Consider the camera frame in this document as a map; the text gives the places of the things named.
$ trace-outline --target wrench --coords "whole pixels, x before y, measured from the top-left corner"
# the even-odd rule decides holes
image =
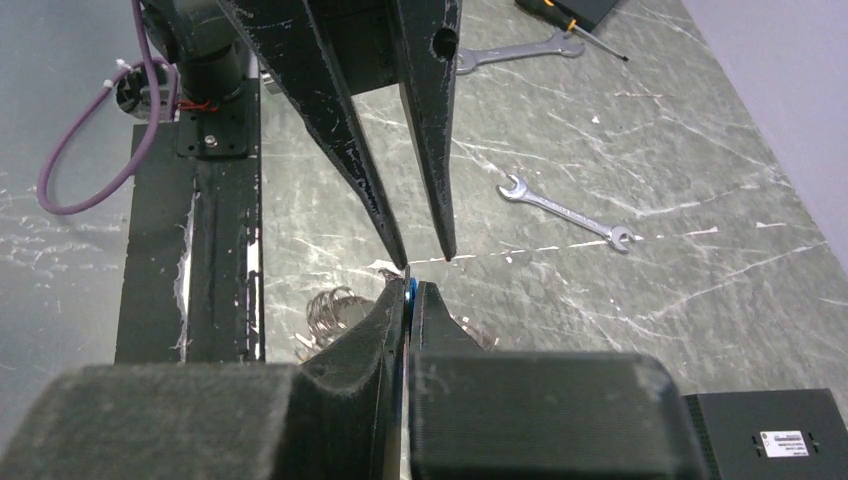
[[[579,57],[583,54],[586,47],[568,43],[569,36],[571,36],[570,33],[557,30],[550,40],[544,42],[525,43],[523,45],[491,48],[489,50],[470,50],[460,47],[456,74],[465,75],[471,73],[477,66],[486,63],[505,62],[507,60],[536,57],[539,55],[560,54],[568,58]]]
[[[504,187],[498,186],[498,193],[508,202],[529,203],[530,205],[535,205],[543,210],[547,210],[558,217],[562,217],[571,223],[580,225],[586,230],[597,233],[603,237],[603,239],[609,243],[610,247],[619,253],[628,252],[627,247],[621,243],[622,240],[625,238],[630,241],[636,239],[633,232],[631,232],[627,227],[610,227],[609,225],[598,223],[591,218],[569,210],[562,205],[558,205],[547,198],[536,195],[527,188],[527,183],[525,183],[522,178],[516,175],[510,175],[509,178],[513,181],[513,183],[515,183],[515,186],[513,186],[512,189],[507,190]]]

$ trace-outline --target marble table surface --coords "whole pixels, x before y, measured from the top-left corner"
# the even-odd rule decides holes
[[[512,0],[467,0],[461,45],[547,39]],[[685,393],[830,387],[848,412],[848,283],[679,0],[624,0],[587,46],[459,77],[451,180],[459,252],[440,258],[398,89],[356,106],[413,276],[497,348],[639,351]],[[287,100],[263,106],[270,361],[297,361],[306,303],[376,298],[390,265],[359,200]],[[506,175],[640,239],[620,255]]]
[[[50,378],[114,355],[131,185],[56,219],[39,210],[33,184],[52,139],[136,47],[125,6],[63,5],[34,0],[14,16],[0,5],[0,59],[15,72],[0,76],[0,449]],[[465,47],[552,31],[512,0],[464,1]],[[499,349],[635,350],[659,358],[684,393],[829,387],[848,415],[845,274],[686,9],[622,0],[596,33],[631,61],[589,46],[577,59],[458,79],[450,263],[439,258],[398,89],[357,97],[413,275],[437,283],[458,321]],[[309,336],[306,303],[338,286],[376,298],[389,259],[289,103],[266,95],[263,119],[268,357],[289,362],[302,354],[297,336]],[[58,172],[61,201],[121,168],[132,124],[117,109],[99,114]],[[510,173],[639,241],[620,255],[504,202],[495,186]]]

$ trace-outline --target black case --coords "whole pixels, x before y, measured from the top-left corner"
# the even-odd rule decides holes
[[[846,480],[848,432],[828,389],[689,395],[713,480]],[[808,455],[769,457],[762,432],[800,431]]]

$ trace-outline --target screwdriver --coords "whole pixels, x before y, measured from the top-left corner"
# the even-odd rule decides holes
[[[627,56],[616,52],[600,38],[592,35],[577,25],[577,19],[574,18],[572,14],[568,12],[568,9],[557,0],[515,0],[515,4],[530,15],[541,17],[542,20],[561,28],[566,32],[574,32],[595,44],[601,50],[610,53],[625,62],[630,61]]]

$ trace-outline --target blue part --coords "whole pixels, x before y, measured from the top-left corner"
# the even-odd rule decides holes
[[[418,279],[415,277],[409,277],[409,298],[407,299],[407,303],[409,303],[409,310],[415,307],[415,295],[418,293]]]

